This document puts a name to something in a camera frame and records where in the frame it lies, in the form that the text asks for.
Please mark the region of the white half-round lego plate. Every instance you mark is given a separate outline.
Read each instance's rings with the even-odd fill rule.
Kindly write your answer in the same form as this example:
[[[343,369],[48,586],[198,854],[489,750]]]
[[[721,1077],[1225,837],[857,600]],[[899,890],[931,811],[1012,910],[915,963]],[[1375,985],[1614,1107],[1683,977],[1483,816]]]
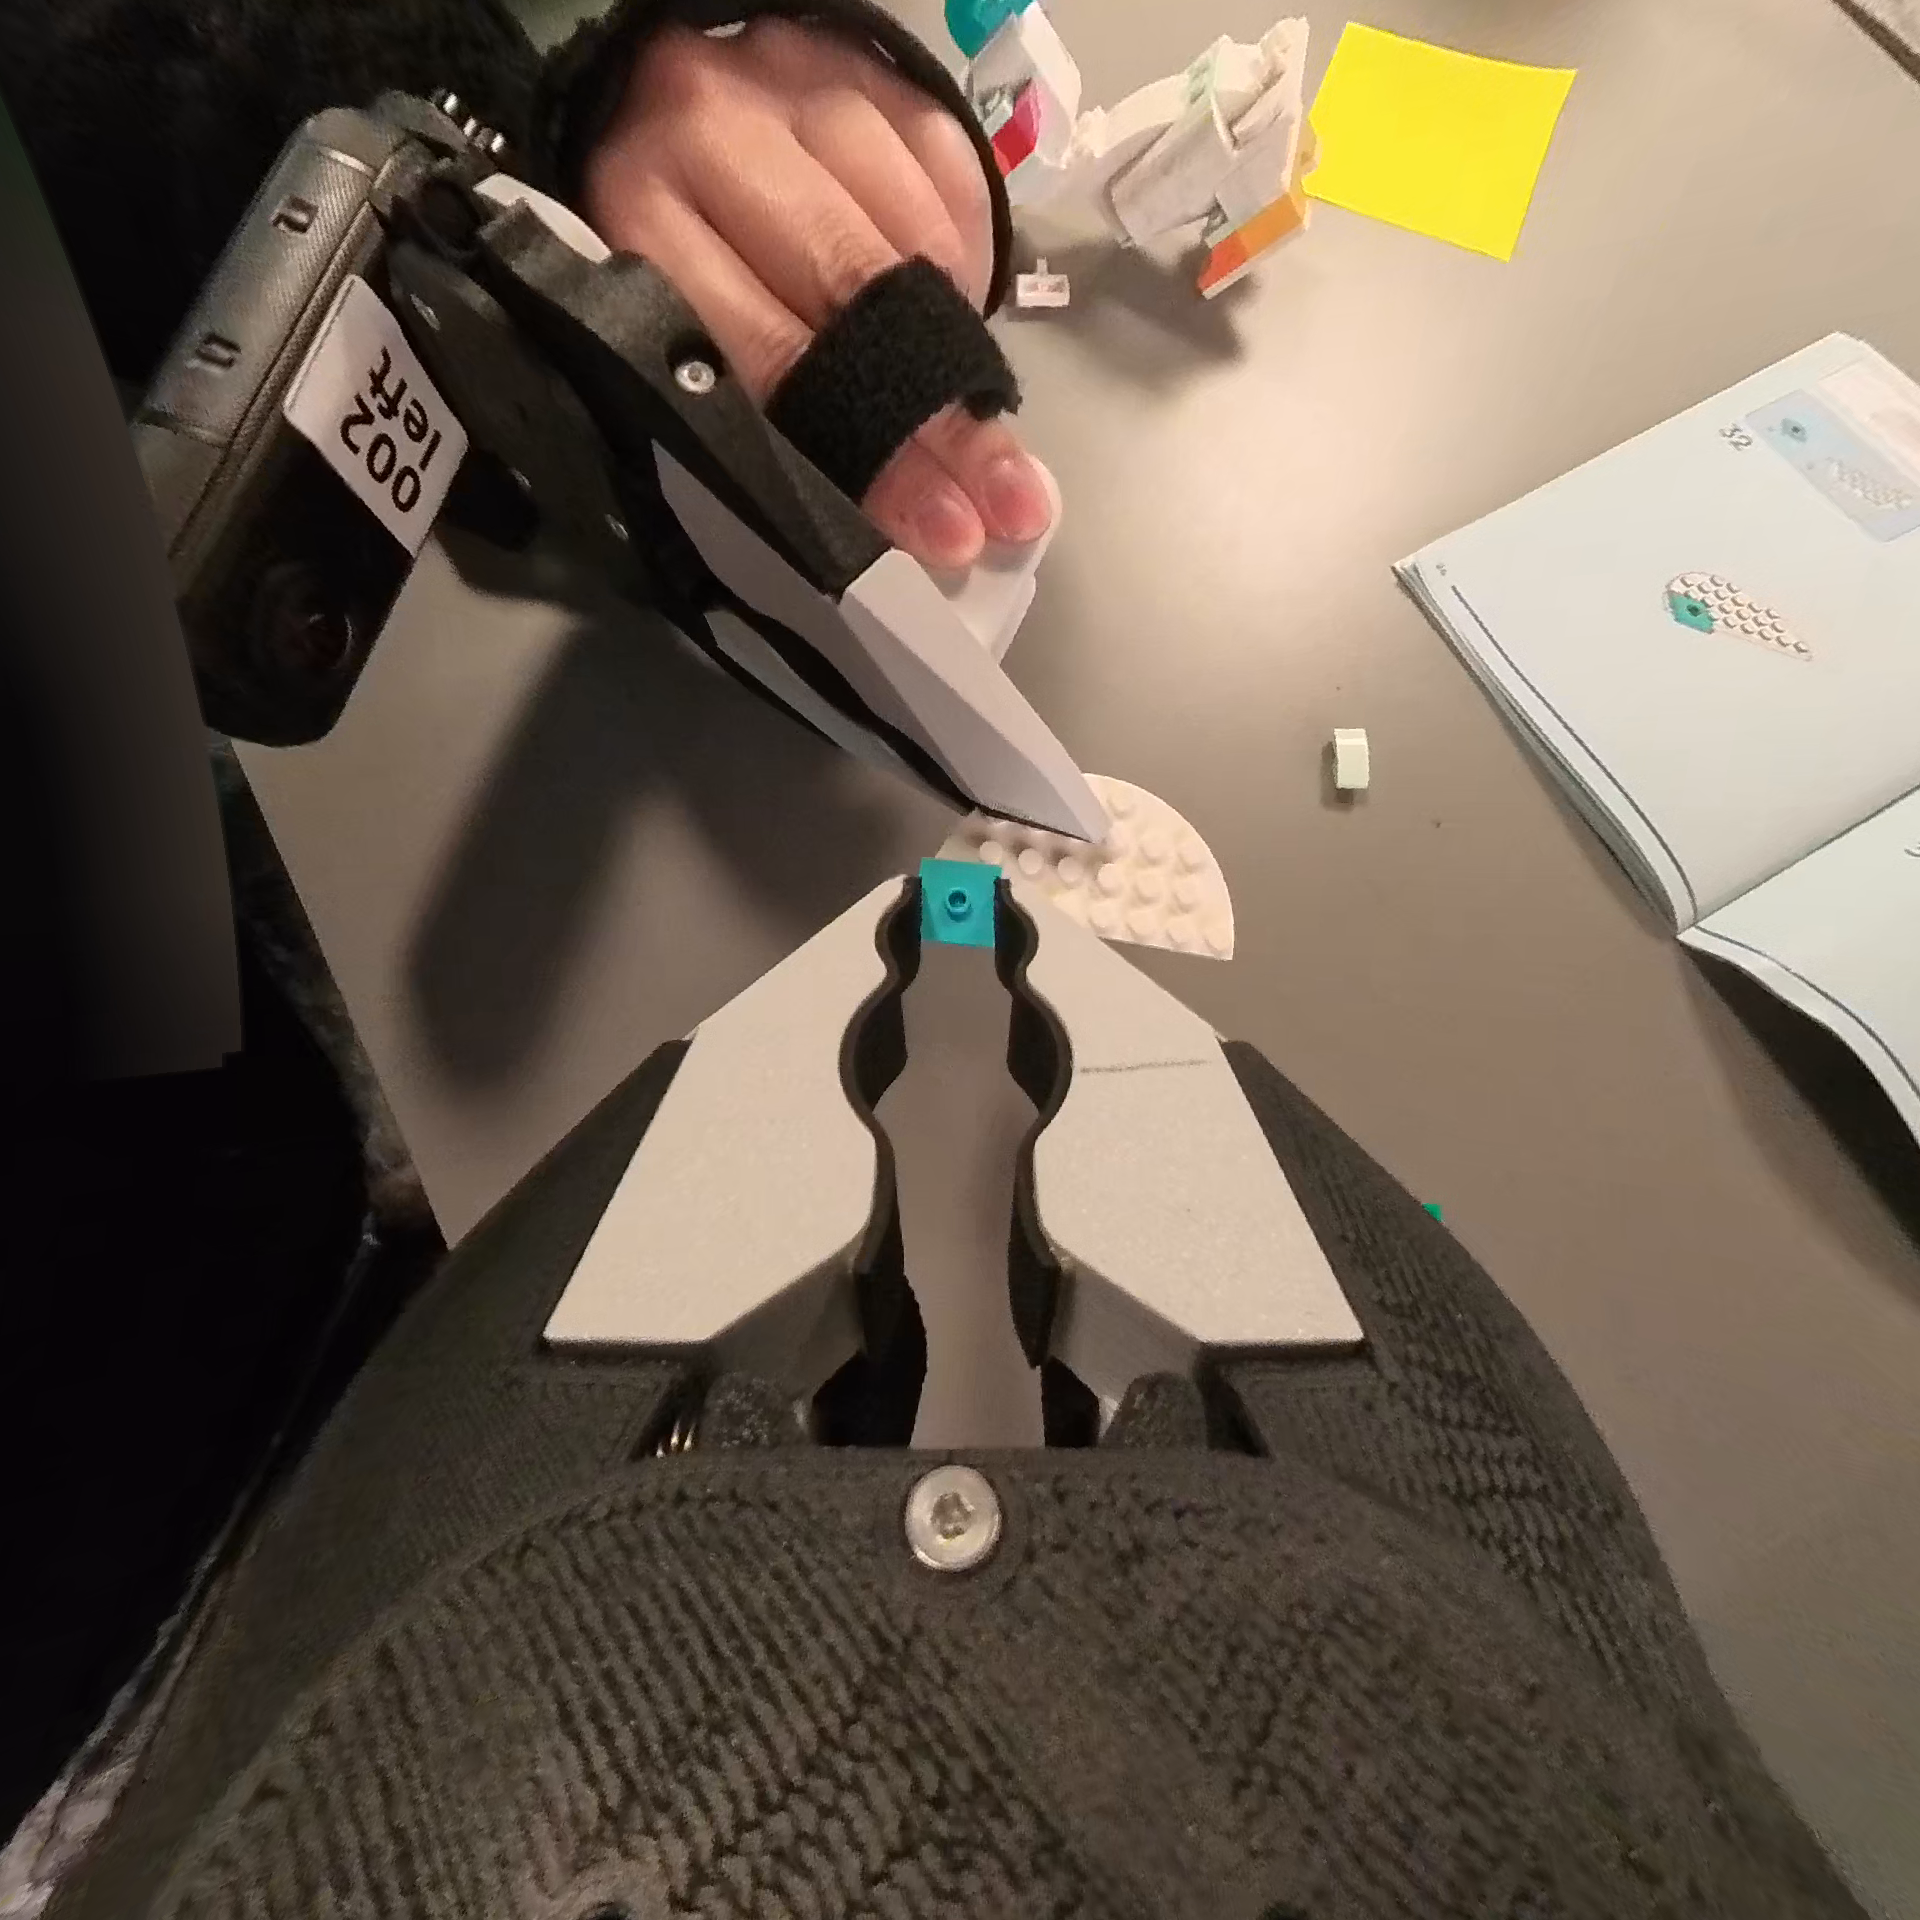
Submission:
[[[1108,818],[1095,840],[976,811],[948,829],[940,857],[995,869],[1108,943],[1231,962],[1233,890],[1207,838],[1138,784],[1088,775],[1088,786]]]

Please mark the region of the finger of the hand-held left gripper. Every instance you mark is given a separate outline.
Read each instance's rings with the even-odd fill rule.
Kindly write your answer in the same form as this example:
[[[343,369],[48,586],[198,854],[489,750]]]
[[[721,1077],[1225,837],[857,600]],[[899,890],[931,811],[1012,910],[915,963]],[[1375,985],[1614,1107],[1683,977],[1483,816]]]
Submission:
[[[1088,776],[955,602],[803,457],[768,438],[739,478],[697,447],[649,450],[663,509],[700,563],[679,622],[702,651],[707,605],[752,607],[937,754],[982,811],[1078,840],[1104,834]]]
[[[705,627],[705,651],[719,669],[742,686],[754,683],[762,699],[782,705],[818,738],[951,808],[986,808],[937,754],[868,710],[854,686],[796,632],[766,631],[752,607],[732,602],[707,605]]]

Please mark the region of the colourful lego box corner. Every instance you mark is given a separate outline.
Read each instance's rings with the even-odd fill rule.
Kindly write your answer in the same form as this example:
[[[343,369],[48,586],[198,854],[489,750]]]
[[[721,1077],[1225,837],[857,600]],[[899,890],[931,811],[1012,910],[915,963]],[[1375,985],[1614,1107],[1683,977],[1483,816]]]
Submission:
[[[1095,207],[1137,249],[1195,230],[1195,291],[1249,281],[1313,218],[1318,136],[1306,107],[1310,23],[1217,39],[1111,109],[1078,115],[1070,155]]]

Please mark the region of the light blue instruction booklet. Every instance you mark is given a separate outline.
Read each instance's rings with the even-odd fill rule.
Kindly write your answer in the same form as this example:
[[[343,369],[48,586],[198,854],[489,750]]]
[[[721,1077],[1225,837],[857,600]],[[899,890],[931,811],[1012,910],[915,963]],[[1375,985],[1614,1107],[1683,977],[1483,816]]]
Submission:
[[[1915,376],[1835,330],[1394,570],[1676,938],[1915,1136]]]

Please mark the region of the person's left hand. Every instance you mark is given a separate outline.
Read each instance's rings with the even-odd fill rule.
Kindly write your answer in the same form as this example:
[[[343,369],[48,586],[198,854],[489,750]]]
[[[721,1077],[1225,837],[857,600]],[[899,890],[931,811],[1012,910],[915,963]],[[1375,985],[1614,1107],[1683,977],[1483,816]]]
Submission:
[[[908,258],[987,312],[993,201],[969,136],[849,39],[786,18],[662,31],[574,202],[662,270],[756,402]]]

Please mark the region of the yellow sticky note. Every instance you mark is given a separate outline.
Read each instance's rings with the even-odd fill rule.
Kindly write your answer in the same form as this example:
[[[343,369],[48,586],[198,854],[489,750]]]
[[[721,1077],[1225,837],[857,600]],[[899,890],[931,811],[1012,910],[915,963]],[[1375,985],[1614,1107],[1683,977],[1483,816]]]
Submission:
[[[1308,195],[1507,262],[1575,81],[1353,19],[1313,101]]]

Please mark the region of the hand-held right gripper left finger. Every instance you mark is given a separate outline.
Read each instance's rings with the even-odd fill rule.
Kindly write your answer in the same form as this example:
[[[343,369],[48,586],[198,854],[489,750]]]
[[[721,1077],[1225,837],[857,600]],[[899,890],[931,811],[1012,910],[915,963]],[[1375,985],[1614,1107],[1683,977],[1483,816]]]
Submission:
[[[894,878],[700,1022],[544,1343],[879,1358],[906,1314],[896,1157],[921,885]]]

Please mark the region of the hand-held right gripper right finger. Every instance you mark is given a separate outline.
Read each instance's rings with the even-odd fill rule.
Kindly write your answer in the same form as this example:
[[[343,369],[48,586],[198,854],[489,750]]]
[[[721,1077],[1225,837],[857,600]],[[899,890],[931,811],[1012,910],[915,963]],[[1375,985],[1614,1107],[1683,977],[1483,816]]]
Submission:
[[[998,888],[995,967],[1034,1111],[1008,1254],[1027,1360],[1356,1351],[1361,1318],[1215,1025],[1024,885]]]

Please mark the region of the teal square lego plate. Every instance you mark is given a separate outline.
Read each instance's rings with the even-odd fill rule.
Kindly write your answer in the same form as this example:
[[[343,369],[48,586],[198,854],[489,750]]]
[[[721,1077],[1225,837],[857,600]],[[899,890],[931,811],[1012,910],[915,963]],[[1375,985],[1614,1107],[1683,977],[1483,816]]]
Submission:
[[[923,945],[993,950],[998,945],[1001,870],[972,857],[927,857],[920,864],[920,936]]]

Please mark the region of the white lego build red teal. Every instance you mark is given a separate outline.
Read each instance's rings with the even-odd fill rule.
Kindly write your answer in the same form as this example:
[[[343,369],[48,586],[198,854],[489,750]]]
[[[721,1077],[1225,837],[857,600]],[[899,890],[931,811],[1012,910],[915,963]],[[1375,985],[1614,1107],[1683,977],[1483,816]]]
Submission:
[[[1043,1],[947,1],[944,25],[1008,201],[1054,199],[1072,159],[1082,75]]]

